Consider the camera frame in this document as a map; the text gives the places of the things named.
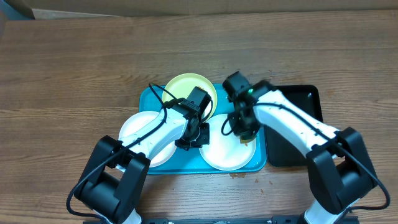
wood grain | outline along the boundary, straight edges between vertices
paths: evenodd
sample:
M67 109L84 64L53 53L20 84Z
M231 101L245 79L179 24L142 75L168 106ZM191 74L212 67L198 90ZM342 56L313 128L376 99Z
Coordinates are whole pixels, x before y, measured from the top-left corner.
M2 34L4 32L4 28L6 26L6 21L7 21L7 17L5 15L5 13L2 10L0 10L0 41L2 38Z
M315 85L325 121L361 131L391 193L387 210L355 214L363 223L395 223L397 62L397 11L8 21L0 44L0 222L81 223L66 211L66 196L97 140L117 137L138 112L149 82L194 72L221 83L240 69L253 83ZM266 165L244 178L148 176L138 211L255 218L300 214L312 200L306 168ZM381 203L378 189L359 202Z

black cable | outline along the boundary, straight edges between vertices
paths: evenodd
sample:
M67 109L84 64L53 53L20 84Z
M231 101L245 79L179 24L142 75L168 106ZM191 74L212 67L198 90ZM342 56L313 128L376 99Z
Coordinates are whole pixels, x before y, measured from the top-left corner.
M292 113L295 117L297 117L304 124L306 124L310 129L315 131L315 133L319 134L321 137L323 137L327 141L331 142L331 144L333 146L335 146L336 148L338 148L346 157L351 159L356 165L358 165L360 168L365 170L365 172L372 178L372 180L374 180L378 184L380 189L383 191L384 196L386 197L386 202L384 203L384 205L381 205L381 206L353 206L353 207L348 207L346 209L346 211L344 212L343 216L345 216L348 212L353 211L353 210L358 210L358 209L362 209L362 210L382 210L382 209L386 209L390 205L391 197L390 197L390 194L389 194L388 190L384 186L384 184L377 177L375 177L361 162L359 162L351 153L349 153L342 146L340 146L339 144L334 142L331 138L329 138L328 136L323 134L318 128L314 127L306 119L301 117L297 112L295 112L294 110L292 110L292 109L290 109L290 108L288 108L288 107L286 107L284 105L279 105L279 104L276 104L276 103L256 103L254 106L275 106L275 107L284 109L284 110Z
M72 188L72 190L70 191L68 197L67 197L67 210L69 213L71 213L72 215L76 215L76 216L80 216L80 217L93 217L93 218L98 218L102 221L104 221L104 217L97 215L97 214L92 214L92 213L82 213L82 212L76 212L74 211L71 206L70 206L70 201L72 200L73 194L75 194L76 189L80 187L81 184L83 184L84 182L86 182L86 180L93 175L96 171L98 171L98 169L100 169L101 167L105 166L106 164L110 163L111 161L113 161L115 158L117 158L118 156L120 156L122 153L124 153L126 150L128 150L129 148L135 146L136 144L140 143L142 140L144 140L145 138L147 138L148 136L150 136L151 134L153 134L155 131L157 131L165 122L167 119L167 110L166 107L164 107L164 104L162 102L162 99L160 99L160 96L155 92L155 90L153 89L152 85L156 86L157 88L160 88L161 90L165 91L166 93L168 93L172 98L176 99L175 96L173 96L173 94L171 94L170 92L168 92L167 90L165 90L163 87L156 85L155 83L149 83L148 86L150 88L150 90L154 93L154 95L156 96L156 98L159 100L160 104L162 105L162 109L164 110L164 117L162 119L162 121L160 122L160 124L158 124L154 129L150 130L148 133L146 133L145 135L143 135L141 138L138 138L137 140L135 140L134 142L130 143L127 146L122 147L117 153L113 154L112 156L110 156L109 158L107 158L104 162L102 162L98 167L96 167L95 169L93 169L89 174L87 174L81 181L79 181L79 183L76 184L76 186L74 186L74 188Z
M199 125L203 124L210 117L211 111L213 110L213 100L212 99L210 99L210 103L211 103L210 112L202 120L200 120Z
M224 123L223 123L223 125L221 126L221 133L222 133L222 135L224 135L224 136L230 135L230 134L234 131L234 128L235 128L236 125L237 125L237 123L235 123L235 125L231 128L231 130L230 130L228 133L224 133L224 128L225 128L225 125L226 125L226 123L227 123L228 121L229 121L229 118L226 118L225 121L224 121Z

